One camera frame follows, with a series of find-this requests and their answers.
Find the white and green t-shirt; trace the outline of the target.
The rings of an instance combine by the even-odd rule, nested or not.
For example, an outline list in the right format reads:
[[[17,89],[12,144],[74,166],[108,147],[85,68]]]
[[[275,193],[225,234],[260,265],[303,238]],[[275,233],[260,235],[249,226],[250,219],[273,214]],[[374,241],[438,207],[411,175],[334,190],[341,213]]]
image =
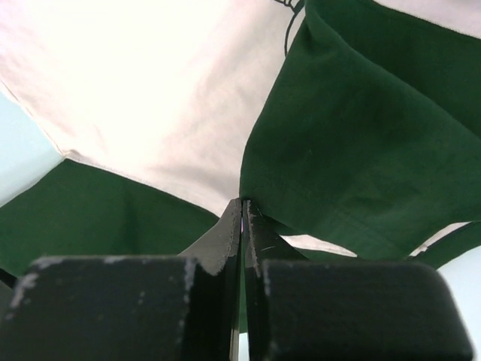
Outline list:
[[[237,197],[312,259],[480,248],[478,1],[3,1],[1,89],[62,157],[1,207],[15,276]]]

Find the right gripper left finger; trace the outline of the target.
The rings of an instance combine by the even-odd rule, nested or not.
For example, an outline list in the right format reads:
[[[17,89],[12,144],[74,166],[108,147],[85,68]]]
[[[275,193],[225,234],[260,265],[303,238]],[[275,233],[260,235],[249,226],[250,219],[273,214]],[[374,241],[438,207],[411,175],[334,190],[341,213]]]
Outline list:
[[[241,201],[177,256],[49,256],[14,287],[3,360],[236,360]]]

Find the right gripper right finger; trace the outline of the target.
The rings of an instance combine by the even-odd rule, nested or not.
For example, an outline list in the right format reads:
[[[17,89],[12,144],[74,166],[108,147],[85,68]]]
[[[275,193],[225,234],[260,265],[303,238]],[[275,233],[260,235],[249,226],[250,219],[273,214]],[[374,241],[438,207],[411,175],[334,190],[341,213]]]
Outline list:
[[[313,261],[243,203],[252,360],[471,360],[447,283],[415,262]]]

